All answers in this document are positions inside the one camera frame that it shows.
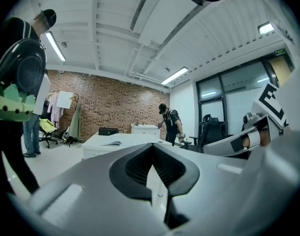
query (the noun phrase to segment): exit sign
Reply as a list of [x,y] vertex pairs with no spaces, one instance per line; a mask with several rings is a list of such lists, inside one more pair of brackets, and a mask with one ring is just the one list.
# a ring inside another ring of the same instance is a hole
[[276,54],[276,56],[278,56],[278,55],[284,54],[286,52],[283,49],[279,49],[277,51],[274,51],[274,53]]

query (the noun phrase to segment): white cabinet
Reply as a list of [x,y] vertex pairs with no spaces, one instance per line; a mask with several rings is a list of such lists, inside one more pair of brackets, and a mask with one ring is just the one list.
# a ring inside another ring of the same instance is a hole
[[131,124],[132,134],[146,134],[160,138],[160,129],[155,125],[139,125]]

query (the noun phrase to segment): backpack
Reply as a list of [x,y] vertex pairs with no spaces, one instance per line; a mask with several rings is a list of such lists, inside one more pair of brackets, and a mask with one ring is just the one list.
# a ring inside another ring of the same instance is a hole
[[179,116],[177,110],[169,110],[166,116],[167,116],[168,119],[170,120],[171,126],[173,126],[173,122],[172,122],[172,120],[171,120],[171,113],[172,113],[172,112],[176,115],[177,119],[178,119],[178,120],[180,121],[180,123],[181,123],[180,116]]

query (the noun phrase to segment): vent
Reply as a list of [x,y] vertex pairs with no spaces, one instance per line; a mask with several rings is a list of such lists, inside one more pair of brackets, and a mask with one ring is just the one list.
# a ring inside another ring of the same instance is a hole
[[147,0],[140,0],[139,4],[137,6],[137,9],[136,9],[135,15],[132,18],[132,21],[131,21],[131,24],[130,24],[130,29],[131,30],[134,30],[136,22],[138,20],[138,17],[140,15],[140,12],[141,12],[142,8],[144,7],[146,1]]

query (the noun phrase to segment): white wall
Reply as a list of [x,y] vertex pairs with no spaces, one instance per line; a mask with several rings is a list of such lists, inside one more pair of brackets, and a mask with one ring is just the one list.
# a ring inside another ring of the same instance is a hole
[[198,119],[195,120],[195,94],[194,84],[186,81],[172,89],[170,94],[170,109],[176,109],[179,113],[183,132],[186,134],[186,140],[193,143],[189,136],[195,136],[195,127]]

